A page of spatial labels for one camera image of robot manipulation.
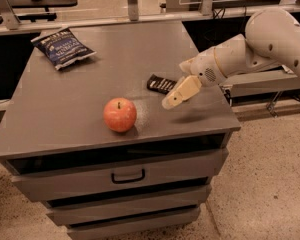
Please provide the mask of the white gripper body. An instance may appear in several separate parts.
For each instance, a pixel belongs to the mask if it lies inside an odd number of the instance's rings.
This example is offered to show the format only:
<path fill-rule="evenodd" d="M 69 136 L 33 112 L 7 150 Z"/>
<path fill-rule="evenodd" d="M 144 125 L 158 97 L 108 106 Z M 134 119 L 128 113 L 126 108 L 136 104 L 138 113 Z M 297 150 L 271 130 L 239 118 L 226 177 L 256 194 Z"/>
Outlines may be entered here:
<path fill-rule="evenodd" d="M 213 48 L 181 62 L 179 66 L 183 72 L 197 76 L 204 87 L 218 85 L 226 80 L 217 65 Z"/>

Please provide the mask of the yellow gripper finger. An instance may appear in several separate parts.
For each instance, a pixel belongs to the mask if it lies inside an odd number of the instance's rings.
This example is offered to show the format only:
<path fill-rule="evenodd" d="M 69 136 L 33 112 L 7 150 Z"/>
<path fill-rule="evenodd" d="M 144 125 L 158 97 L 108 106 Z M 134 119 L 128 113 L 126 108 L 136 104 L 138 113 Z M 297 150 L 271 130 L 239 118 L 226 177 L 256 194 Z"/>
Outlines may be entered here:
<path fill-rule="evenodd" d="M 195 75 L 181 77 L 172 90 L 162 100 L 164 109 L 170 110 L 196 95 L 202 84 Z"/>

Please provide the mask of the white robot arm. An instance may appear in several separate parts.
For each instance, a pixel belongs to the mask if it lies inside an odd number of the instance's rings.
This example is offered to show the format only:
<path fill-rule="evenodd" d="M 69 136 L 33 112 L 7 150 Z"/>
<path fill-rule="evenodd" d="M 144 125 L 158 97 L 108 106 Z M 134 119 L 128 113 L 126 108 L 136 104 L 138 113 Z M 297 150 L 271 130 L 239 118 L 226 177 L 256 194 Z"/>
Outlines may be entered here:
<path fill-rule="evenodd" d="M 300 79 L 300 23 L 287 11 L 274 8 L 254 13 L 245 32 L 179 64 L 185 73 L 162 100 L 169 110 L 192 98 L 203 87 L 227 78 L 284 65 Z"/>

